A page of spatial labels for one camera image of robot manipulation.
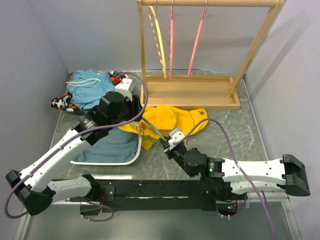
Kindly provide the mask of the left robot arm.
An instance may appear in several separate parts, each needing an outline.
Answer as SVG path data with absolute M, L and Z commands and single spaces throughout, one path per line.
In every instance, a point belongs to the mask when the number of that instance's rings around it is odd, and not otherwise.
M 40 159 L 21 171 L 11 170 L 5 176 L 12 188 L 10 195 L 16 195 L 31 216 L 64 199 L 99 199 L 101 187 L 91 174 L 69 180 L 53 179 L 71 160 L 107 136 L 111 129 L 139 121 L 143 113 L 138 95 L 128 97 L 120 92 L 108 92 Z

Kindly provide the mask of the green hanger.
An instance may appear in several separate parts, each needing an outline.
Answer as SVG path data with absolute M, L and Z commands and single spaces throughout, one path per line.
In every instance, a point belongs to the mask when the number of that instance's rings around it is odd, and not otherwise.
M 146 118 L 141 121 L 133 121 L 129 126 L 142 136 L 142 146 L 150 149 L 157 141 L 165 140 L 165 136 Z

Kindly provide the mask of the yellow shorts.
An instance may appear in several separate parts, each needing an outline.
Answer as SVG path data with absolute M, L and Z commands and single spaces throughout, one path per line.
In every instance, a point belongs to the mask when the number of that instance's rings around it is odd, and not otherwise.
M 207 118 L 208 113 L 203 108 L 187 111 L 161 104 L 157 107 L 146 107 L 142 116 L 166 137 L 174 128 L 180 128 L 186 135 L 198 122 Z M 129 124 L 119 128 L 125 132 L 137 134 Z

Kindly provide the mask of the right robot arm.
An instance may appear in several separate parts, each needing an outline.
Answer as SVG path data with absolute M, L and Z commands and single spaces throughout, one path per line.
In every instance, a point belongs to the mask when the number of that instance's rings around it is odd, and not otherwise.
M 310 187 L 305 165 L 294 155 L 284 154 L 267 161 L 238 161 L 208 157 L 197 148 L 186 149 L 183 143 L 161 141 L 169 159 L 189 177 L 200 176 L 207 195 L 231 199 L 249 192 L 282 191 L 289 196 L 308 197 Z

